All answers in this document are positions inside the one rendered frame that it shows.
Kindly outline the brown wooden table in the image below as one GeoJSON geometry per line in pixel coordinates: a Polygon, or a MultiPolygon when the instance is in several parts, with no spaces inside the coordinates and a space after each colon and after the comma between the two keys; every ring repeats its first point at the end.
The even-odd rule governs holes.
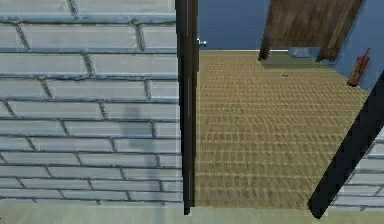
{"type": "Polygon", "coordinates": [[[270,0],[258,60],[272,47],[319,47],[334,62],[363,0],[270,0]]]}

